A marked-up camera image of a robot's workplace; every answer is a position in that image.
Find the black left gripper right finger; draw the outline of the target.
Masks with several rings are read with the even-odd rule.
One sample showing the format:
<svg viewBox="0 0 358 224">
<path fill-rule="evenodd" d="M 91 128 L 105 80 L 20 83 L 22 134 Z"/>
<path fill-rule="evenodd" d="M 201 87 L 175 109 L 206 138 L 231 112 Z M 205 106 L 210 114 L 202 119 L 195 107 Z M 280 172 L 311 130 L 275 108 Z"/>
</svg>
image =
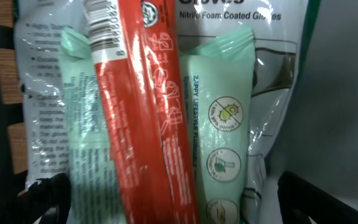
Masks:
<svg viewBox="0 0 358 224">
<path fill-rule="evenodd" d="M 277 195 L 284 224 L 358 224 L 358 210 L 292 172 L 280 176 Z"/>
</svg>

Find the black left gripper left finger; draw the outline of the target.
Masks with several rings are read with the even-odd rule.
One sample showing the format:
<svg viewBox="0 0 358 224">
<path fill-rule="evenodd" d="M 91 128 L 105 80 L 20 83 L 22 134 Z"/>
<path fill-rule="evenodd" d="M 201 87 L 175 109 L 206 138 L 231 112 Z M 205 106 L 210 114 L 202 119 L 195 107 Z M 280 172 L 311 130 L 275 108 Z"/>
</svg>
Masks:
<svg viewBox="0 0 358 224">
<path fill-rule="evenodd" d="M 26 192 L 0 208 L 0 224 L 66 224 L 71 208 L 71 184 L 66 174 L 38 179 Z"/>
</svg>

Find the mint green wipes packet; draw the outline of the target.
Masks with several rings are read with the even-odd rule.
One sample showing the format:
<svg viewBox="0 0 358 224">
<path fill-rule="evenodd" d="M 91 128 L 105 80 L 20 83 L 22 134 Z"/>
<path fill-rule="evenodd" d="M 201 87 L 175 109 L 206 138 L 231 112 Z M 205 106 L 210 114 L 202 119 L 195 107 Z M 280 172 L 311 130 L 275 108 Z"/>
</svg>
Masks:
<svg viewBox="0 0 358 224">
<path fill-rule="evenodd" d="M 63 33 L 60 60 L 70 145 L 70 223 L 125 223 L 93 50 L 73 30 Z M 246 181 L 254 34 L 241 26 L 180 56 L 188 133 L 203 223 L 238 223 Z"/>
</svg>

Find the red sachet stick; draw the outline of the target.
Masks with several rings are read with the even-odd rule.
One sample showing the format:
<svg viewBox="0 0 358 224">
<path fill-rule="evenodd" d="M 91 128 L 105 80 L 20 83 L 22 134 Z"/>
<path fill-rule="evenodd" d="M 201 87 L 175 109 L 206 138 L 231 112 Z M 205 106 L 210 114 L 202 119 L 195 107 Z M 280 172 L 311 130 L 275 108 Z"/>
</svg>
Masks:
<svg viewBox="0 0 358 224">
<path fill-rule="evenodd" d="M 199 223 L 173 1 L 84 1 L 128 223 Z"/>
</svg>

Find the green white gloves packet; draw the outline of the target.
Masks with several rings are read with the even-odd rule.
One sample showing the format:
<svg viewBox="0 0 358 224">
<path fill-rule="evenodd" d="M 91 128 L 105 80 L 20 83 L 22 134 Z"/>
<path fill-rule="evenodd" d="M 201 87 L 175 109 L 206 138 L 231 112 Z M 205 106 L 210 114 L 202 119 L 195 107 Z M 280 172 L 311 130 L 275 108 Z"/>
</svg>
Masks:
<svg viewBox="0 0 358 224">
<path fill-rule="evenodd" d="M 265 157 L 281 128 L 318 1 L 177 1 L 179 47 L 191 50 L 243 24 L 255 35 L 256 65 L 250 101 L 250 146 L 247 183 L 241 198 L 241 222 L 259 220 Z M 37 179 L 68 172 L 62 159 L 47 156 L 67 146 L 58 48 L 64 27 L 85 31 L 80 1 L 14 2 L 16 60 L 24 98 L 28 174 Z"/>
</svg>

